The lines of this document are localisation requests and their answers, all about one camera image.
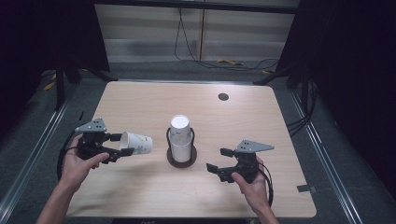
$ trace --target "person's left hand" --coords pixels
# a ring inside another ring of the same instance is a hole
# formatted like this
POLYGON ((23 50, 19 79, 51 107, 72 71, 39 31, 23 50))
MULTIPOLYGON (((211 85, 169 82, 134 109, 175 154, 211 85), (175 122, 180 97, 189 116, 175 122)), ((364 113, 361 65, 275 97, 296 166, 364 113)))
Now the person's left hand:
POLYGON ((69 149, 64 156, 64 169, 60 180, 60 182, 73 192, 79 189, 81 183, 85 180, 91 169, 99 167, 99 163, 105 161, 109 157, 108 153, 101 153, 84 161, 77 155, 78 139, 81 137, 82 134, 73 139, 70 145, 71 149, 69 149))

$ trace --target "gray carpet floor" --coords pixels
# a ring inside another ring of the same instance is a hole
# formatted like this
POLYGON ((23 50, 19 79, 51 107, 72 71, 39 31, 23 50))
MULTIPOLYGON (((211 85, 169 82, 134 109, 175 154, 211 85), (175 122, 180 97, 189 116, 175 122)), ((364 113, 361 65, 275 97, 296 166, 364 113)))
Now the gray carpet floor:
MULTIPOLYGON (((258 62, 245 62, 246 66, 254 67, 258 62)), ((260 67, 270 66, 271 62, 262 63, 260 67)), ((265 75, 261 70, 246 72, 232 71, 223 68, 205 68, 195 62, 173 63, 112 63, 110 76, 119 79, 135 80, 173 80, 232 82, 251 84, 265 75)), ((92 119, 106 83, 88 72, 81 72, 83 79, 79 85, 66 85, 71 97, 62 119, 54 135, 50 138, 42 157, 19 198, 8 223, 33 223, 57 183, 56 163, 59 150, 66 136, 78 125, 92 119)), ((299 114, 292 101, 290 91, 286 87, 286 77, 280 77, 268 85, 272 87, 279 102, 285 123, 298 120, 299 114)), ((42 79, 30 104, 23 115, 9 130, 0 143, 0 198, 3 198, 15 180, 22 166, 29 158, 38 138, 44 132, 54 113, 56 90, 43 90, 49 82, 48 77, 42 79)), ((349 144, 346 137, 337 129, 327 106, 317 99, 312 117, 313 124, 326 147, 329 157, 343 181, 347 192, 356 206, 362 223, 396 223, 396 203, 390 197, 375 173, 364 159, 349 144)), ((353 223, 334 193, 320 158, 315 151, 309 135, 301 129, 291 138, 300 164, 302 165, 307 184, 315 187, 312 193, 317 214, 312 218, 280 218, 281 223, 353 223)), ((141 223, 141 220, 123 220, 128 223, 141 223)), ((66 223, 112 223, 111 218, 68 218, 66 223)))

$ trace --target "round dark coaster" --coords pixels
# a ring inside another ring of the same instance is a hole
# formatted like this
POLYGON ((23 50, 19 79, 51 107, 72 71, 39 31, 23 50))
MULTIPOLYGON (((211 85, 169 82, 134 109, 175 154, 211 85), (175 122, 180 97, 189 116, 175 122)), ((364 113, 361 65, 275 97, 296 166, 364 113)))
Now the round dark coaster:
POLYGON ((178 162, 173 159, 172 149, 169 147, 168 150, 166 151, 166 158, 168 159, 169 163, 175 166, 176 168, 186 168, 195 163, 195 160, 197 159, 197 149, 195 148, 195 146, 191 147, 191 158, 189 161, 178 162))

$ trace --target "human hand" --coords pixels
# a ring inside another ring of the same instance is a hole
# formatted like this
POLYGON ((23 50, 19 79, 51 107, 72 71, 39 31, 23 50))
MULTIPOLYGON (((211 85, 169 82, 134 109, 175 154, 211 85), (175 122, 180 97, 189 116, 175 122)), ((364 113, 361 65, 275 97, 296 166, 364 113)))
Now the human hand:
MULTIPOLYGON (((257 162, 262 164, 262 160, 259 157, 257 157, 257 162)), ((248 205, 250 205, 251 209, 255 213, 258 213, 258 211, 263 208, 270 207, 267 199, 265 178, 262 174, 258 173, 256 179, 254 179, 251 184, 246 182, 244 177, 237 172, 232 173, 231 177, 235 183, 238 184, 241 189, 241 193, 245 195, 248 205)))
POLYGON ((64 169, 60 180, 60 183, 72 190, 72 192, 76 192, 79 189, 91 169, 98 168, 99 163, 109 157, 108 153, 101 153, 84 161, 77 155, 78 140, 81 137, 82 134, 73 139, 70 145, 71 149, 64 156, 64 169))

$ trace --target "wooden tabletop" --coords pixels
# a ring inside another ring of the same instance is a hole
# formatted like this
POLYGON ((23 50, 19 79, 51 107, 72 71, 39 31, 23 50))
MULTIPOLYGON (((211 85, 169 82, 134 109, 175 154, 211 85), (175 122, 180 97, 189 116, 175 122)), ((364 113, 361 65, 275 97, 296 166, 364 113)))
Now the wooden tabletop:
MULTIPOLYGON (((236 165, 221 147, 244 140, 273 145, 257 153, 271 172, 278 217, 313 217, 306 185, 274 92, 269 87, 156 82, 110 82, 92 119, 103 118, 109 133, 150 136, 150 154, 120 158, 92 170, 75 194, 70 217, 255 217, 235 183, 206 170, 236 165), (220 93, 229 96, 227 101, 220 93), (166 130, 174 115, 186 115, 195 131, 198 156, 188 168, 166 159, 166 130)), ((119 148, 118 142, 106 147, 119 148)))

